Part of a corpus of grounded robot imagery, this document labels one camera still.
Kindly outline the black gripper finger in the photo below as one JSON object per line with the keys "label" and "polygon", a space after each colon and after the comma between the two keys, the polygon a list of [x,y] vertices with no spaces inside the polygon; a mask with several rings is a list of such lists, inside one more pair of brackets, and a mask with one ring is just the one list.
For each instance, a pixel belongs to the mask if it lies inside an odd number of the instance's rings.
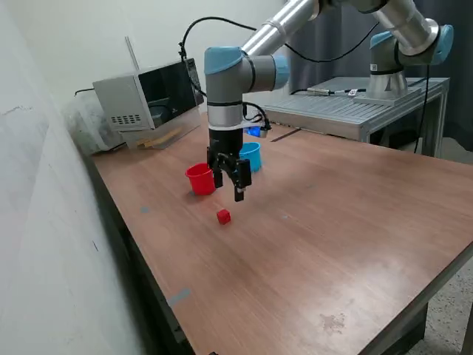
{"label": "black gripper finger", "polygon": [[207,148],[207,164],[212,171],[215,188],[223,186],[223,175],[221,165],[225,162],[225,154],[215,148]]}
{"label": "black gripper finger", "polygon": [[225,171],[234,185],[234,201],[243,201],[245,189],[252,184],[250,161],[230,156],[225,163]]}

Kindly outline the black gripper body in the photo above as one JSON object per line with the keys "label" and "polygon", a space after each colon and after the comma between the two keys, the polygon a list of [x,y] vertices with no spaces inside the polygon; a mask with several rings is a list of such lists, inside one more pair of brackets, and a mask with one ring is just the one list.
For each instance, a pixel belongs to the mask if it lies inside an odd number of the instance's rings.
{"label": "black gripper body", "polygon": [[209,149],[213,153],[239,155],[243,145],[243,129],[209,130]]}

